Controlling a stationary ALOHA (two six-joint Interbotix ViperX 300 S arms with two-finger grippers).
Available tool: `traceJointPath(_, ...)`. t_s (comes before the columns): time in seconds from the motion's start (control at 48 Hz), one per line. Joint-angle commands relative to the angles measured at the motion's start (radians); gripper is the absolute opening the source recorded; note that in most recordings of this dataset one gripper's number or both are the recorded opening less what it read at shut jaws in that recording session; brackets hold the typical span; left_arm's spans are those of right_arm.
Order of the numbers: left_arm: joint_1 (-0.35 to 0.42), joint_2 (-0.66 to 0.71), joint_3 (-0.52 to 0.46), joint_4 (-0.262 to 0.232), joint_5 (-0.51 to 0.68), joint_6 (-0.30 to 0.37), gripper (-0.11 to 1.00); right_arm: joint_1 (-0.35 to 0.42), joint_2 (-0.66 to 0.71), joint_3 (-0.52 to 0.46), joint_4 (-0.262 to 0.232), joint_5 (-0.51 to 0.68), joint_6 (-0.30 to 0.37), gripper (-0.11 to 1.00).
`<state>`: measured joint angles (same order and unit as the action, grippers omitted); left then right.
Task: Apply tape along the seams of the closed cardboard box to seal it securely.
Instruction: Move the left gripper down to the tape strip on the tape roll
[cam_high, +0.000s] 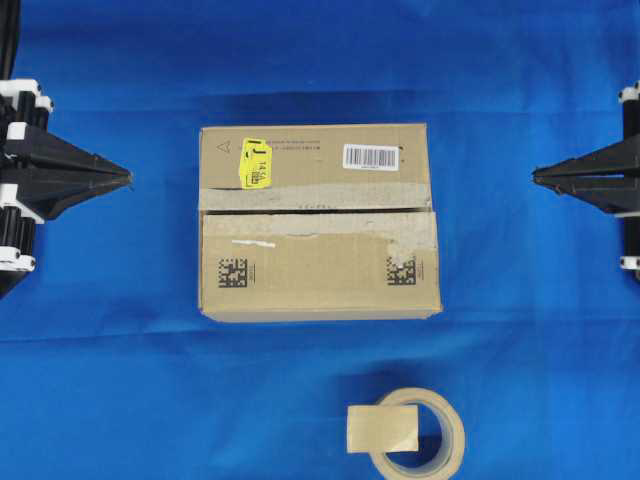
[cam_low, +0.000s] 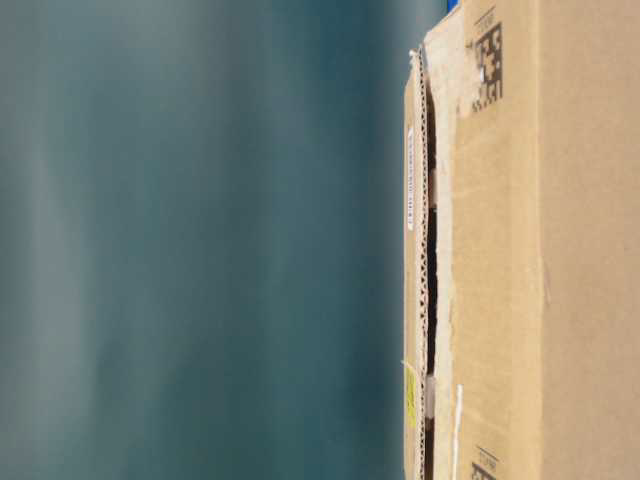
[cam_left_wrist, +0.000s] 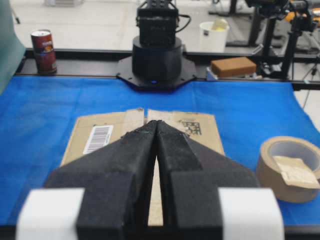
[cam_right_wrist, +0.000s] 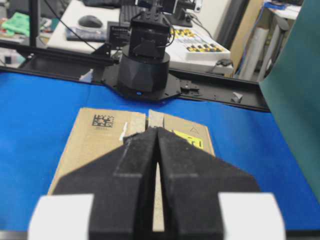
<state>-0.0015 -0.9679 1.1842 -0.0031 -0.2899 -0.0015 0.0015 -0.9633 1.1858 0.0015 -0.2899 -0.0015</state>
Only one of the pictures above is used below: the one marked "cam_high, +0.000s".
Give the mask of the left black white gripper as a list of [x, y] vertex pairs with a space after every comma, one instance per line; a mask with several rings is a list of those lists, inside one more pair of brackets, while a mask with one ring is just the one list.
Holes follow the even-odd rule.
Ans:
[[[54, 110], [50, 97], [34, 79], [1, 82], [1, 271], [31, 273], [36, 226], [64, 211], [132, 184], [131, 172], [44, 131]], [[8, 151], [21, 142], [23, 155], [38, 167], [104, 173], [105, 179], [32, 181], [29, 162]]]

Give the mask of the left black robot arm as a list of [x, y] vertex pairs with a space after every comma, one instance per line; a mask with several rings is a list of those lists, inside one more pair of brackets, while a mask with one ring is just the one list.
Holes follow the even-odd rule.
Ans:
[[129, 186], [132, 173], [48, 131], [53, 100], [34, 79], [12, 77], [21, 3], [1, 3], [1, 295], [36, 268], [36, 227]]

